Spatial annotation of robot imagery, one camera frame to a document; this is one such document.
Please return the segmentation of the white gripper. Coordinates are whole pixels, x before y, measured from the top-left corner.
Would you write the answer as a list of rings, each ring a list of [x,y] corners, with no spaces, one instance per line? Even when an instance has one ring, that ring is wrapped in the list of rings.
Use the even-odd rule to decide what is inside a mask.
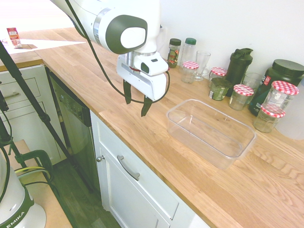
[[[126,104],[132,101],[131,86],[142,92],[144,96],[141,117],[146,116],[153,101],[160,99],[166,91],[165,71],[168,64],[160,54],[136,56],[133,67],[127,63],[126,55],[119,55],[116,71],[123,78],[123,91]]]

